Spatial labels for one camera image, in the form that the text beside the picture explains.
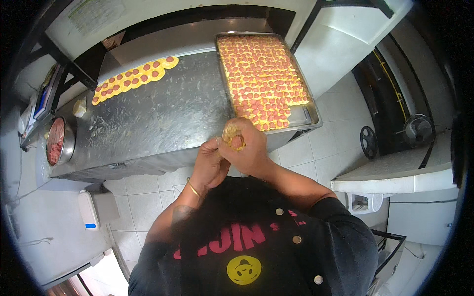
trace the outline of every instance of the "white cabinet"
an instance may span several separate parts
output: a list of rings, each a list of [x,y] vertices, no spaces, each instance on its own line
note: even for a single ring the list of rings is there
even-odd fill
[[[394,195],[390,198],[387,232],[405,235],[410,242],[444,245],[454,222],[457,192],[448,189]]]

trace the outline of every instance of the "raw minced meat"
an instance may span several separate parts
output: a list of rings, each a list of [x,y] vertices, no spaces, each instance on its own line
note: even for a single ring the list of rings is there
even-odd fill
[[[58,118],[53,122],[49,130],[47,141],[47,157],[51,165],[57,164],[61,156],[61,148],[64,141],[64,121]]]

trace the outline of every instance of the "baking tray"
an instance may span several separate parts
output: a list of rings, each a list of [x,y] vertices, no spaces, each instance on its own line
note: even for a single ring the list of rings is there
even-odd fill
[[[288,127],[284,128],[279,128],[279,129],[274,129],[270,131],[265,131],[265,134],[274,134],[274,133],[279,133],[279,132],[287,132],[287,131],[298,131],[298,130],[305,130],[305,129],[313,129],[316,127],[320,127],[323,125],[321,121],[321,117],[319,116],[319,111],[318,108],[316,107],[316,103],[314,101],[313,95],[311,93],[311,90],[308,87],[308,84],[306,82],[306,79],[304,78],[303,73],[300,70],[300,65],[298,65],[298,62],[296,61],[296,58],[294,55],[290,52],[289,46],[286,44],[286,42],[283,40],[283,38],[275,33],[261,33],[261,32],[222,32],[222,33],[217,33],[214,36],[214,43],[216,46],[216,52],[217,56],[219,58],[219,68],[220,68],[220,74],[222,81],[224,83],[224,89],[226,92],[226,96],[229,99],[229,102],[232,106],[232,109],[234,110],[234,105],[232,102],[232,96],[230,94],[230,89],[229,85],[227,82],[227,77],[226,77],[226,72],[224,69],[224,63],[222,62],[222,59],[220,57],[220,51],[219,51],[219,45],[217,43],[217,40],[220,37],[227,37],[227,36],[274,36],[278,38],[286,51],[286,54],[289,56],[291,63],[293,64],[296,73],[298,76],[301,78],[301,85],[303,86],[303,89],[306,91],[308,101],[309,103],[306,105],[297,105],[297,106],[291,106],[291,116],[288,117]]]

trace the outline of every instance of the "yellow cable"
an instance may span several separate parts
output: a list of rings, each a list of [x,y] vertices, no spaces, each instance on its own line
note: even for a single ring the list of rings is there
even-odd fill
[[[382,62],[382,61],[380,60],[380,58],[379,58],[379,56],[377,55],[377,53],[375,52],[375,50],[372,50],[372,52],[373,52],[373,53],[375,54],[375,56],[377,57],[377,60],[379,60],[379,63],[380,63],[380,65],[382,66],[383,71],[384,71],[385,74],[387,75],[388,80],[390,80],[390,83],[392,84],[393,90],[395,91],[395,94],[397,95],[398,103],[400,104],[401,111],[403,112],[403,118],[405,118],[405,121],[407,121],[407,116],[405,115],[405,110],[403,109],[403,105],[401,104],[401,99],[402,99],[401,93],[397,92],[397,89],[395,88],[395,84],[393,83],[392,79],[390,78],[390,75],[389,75],[388,72],[387,72],[387,69],[386,69],[385,66],[384,66],[385,62]]]

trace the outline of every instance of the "tattoo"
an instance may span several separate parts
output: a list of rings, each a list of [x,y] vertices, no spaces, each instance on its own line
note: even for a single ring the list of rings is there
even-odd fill
[[[189,214],[194,210],[195,209],[190,206],[184,206],[184,205],[176,206],[173,209],[173,216],[171,218],[171,226],[179,223],[180,221],[188,217]]]

